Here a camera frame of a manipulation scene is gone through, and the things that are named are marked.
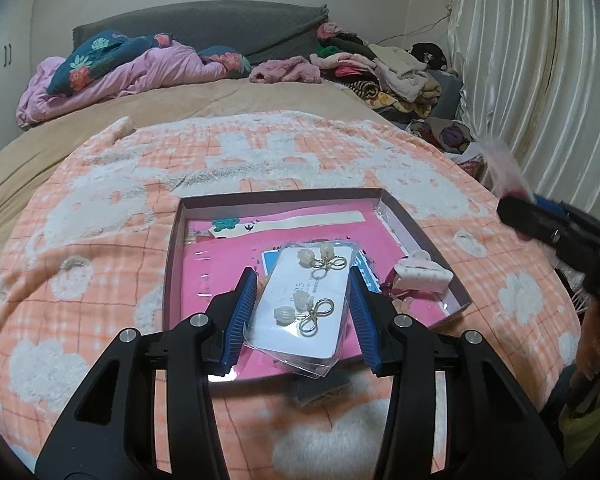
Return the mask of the person's right hand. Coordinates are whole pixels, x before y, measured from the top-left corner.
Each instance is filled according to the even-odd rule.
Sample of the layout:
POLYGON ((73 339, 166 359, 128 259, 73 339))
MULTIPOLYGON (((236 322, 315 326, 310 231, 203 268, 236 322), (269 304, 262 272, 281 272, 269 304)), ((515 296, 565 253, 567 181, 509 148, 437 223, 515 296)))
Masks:
POLYGON ((600 302, 596 299, 591 300, 582 322, 576 365, 588 380, 600 372, 600 302))

